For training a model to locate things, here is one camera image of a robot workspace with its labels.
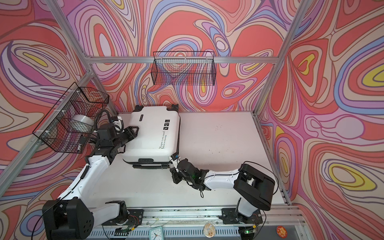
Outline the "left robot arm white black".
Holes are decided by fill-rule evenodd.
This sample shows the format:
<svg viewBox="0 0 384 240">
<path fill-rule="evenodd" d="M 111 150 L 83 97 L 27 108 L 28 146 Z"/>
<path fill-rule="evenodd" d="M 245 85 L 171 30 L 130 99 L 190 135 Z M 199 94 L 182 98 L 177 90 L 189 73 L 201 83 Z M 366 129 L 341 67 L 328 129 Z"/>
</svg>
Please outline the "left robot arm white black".
<svg viewBox="0 0 384 240">
<path fill-rule="evenodd" d="M 126 127 L 119 133 L 114 124 L 97 130 L 97 141 L 86 165 L 57 200 L 47 201 L 42 218 L 49 240 L 84 240 L 105 222 L 125 224 L 130 214 L 125 201 L 110 201 L 100 207 L 89 206 L 90 196 L 103 172 L 126 144 L 138 136 L 139 127 Z"/>
</svg>

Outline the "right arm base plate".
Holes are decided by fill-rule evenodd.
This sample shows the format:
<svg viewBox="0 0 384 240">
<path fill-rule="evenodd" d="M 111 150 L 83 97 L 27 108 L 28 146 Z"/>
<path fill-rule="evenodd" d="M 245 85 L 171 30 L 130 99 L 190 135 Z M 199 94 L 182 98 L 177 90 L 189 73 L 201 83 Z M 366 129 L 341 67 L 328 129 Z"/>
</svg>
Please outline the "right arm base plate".
<svg viewBox="0 0 384 240">
<path fill-rule="evenodd" d="M 258 226 L 263 223 L 263 217 L 260 210 L 254 211 L 250 217 L 240 214 L 235 208 L 223 208 L 221 211 L 222 215 L 219 216 L 219 219 L 222 220 L 225 225 L 253 224 Z"/>
</svg>

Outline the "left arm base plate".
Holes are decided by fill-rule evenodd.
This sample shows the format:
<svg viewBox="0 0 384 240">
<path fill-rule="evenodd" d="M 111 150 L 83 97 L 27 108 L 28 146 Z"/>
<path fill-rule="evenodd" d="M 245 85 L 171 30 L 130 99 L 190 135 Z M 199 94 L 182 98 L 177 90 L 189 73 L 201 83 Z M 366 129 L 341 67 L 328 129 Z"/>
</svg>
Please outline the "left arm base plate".
<svg viewBox="0 0 384 240">
<path fill-rule="evenodd" d="M 143 209 L 128 209 L 128 214 L 125 217 L 116 217 L 115 219 L 104 222 L 103 226 L 117 227 L 138 227 L 143 222 Z"/>
</svg>

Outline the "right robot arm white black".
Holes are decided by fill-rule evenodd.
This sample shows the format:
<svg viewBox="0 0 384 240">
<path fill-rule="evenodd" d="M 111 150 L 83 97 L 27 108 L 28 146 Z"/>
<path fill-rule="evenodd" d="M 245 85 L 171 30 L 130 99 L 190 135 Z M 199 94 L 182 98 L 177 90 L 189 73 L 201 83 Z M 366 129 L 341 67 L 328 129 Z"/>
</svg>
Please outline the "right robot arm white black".
<svg viewBox="0 0 384 240">
<path fill-rule="evenodd" d="M 180 160 L 179 156 L 170 157 L 169 168 L 175 184 L 185 181 L 188 186 L 200 192 L 217 189 L 235 190 L 240 194 L 236 208 L 228 213 L 224 209 L 220 219 L 225 224 L 249 222 L 255 213 L 270 211 L 275 180 L 245 161 L 237 170 L 215 172 L 196 168 L 188 159 Z"/>
</svg>

